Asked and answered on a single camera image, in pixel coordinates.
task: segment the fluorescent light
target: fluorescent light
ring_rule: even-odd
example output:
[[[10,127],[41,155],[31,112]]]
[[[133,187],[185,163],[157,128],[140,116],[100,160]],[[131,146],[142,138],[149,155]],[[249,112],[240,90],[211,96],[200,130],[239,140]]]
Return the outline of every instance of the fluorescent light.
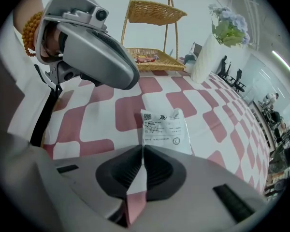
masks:
[[[266,79],[266,77],[264,76],[264,75],[262,75],[262,73],[261,72],[259,72],[260,73],[260,75],[261,76],[263,76],[263,78],[267,81],[267,79]]]
[[[283,95],[283,93],[280,91],[280,89],[278,88],[279,92],[281,93],[281,95],[285,98],[285,96]]]
[[[264,74],[267,75],[268,78],[270,78],[269,75],[268,75],[267,73],[265,73],[265,71],[264,71],[263,69],[261,69],[261,70],[264,72]]]
[[[275,51],[272,51],[272,53],[280,60],[283,62],[283,64],[288,68],[288,70],[290,71],[290,66],[285,62],[285,60],[282,59],[282,57],[280,55],[278,55]]]

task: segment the pink and white tablecloth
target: pink and white tablecloth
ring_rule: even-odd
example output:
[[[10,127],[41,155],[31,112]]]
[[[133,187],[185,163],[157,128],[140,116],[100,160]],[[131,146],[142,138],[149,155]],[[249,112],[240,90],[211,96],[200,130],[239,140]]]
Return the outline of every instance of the pink and white tablecloth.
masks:
[[[202,84],[185,72],[143,72],[131,90],[70,80],[45,131],[53,159],[86,156],[141,144],[141,109],[181,108],[195,156],[210,159],[262,192],[269,148],[248,106],[217,75]]]

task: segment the white plastic package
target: white plastic package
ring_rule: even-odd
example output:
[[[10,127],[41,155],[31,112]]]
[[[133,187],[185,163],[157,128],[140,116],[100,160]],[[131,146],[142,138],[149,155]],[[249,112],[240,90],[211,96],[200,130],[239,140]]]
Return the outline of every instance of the white plastic package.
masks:
[[[160,146],[192,155],[183,111],[174,109],[170,115],[141,110],[143,119],[142,145]]]

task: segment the woven basket shelf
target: woven basket shelf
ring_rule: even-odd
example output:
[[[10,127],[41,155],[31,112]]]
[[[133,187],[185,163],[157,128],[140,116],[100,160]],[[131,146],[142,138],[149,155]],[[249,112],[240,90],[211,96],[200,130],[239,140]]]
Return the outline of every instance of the woven basket shelf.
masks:
[[[127,21],[130,23],[147,23],[158,26],[166,25],[164,48],[163,51],[158,49],[145,49],[145,48],[128,48],[128,52],[133,57],[137,55],[158,55],[159,59],[154,62],[137,63],[140,71],[181,71],[185,66],[178,61],[178,32],[177,21],[187,14],[174,7],[173,0],[168,0],[168,4],[162,4],[152,1],[144,0],[130,0],[124,26],[121,35],[121,44],[123,45]],[[165,53],[166,39],[168,33],[168,25],[175,24],[175,36],[176,36],[176,58]]]

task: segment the flower bouquet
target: flower bouquet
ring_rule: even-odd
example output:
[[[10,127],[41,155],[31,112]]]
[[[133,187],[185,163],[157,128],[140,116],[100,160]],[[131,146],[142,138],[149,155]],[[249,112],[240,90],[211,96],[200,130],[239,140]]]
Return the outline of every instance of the flower bouquet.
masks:
[[[212,21],[212,33],[219,44],[224,44],[227,47],[249,44],[250,37],[243,16],[234,14],[228,7],[218,8],[215,4],[209,5],[208,8],[210,14],[218,20],[217,26]]]

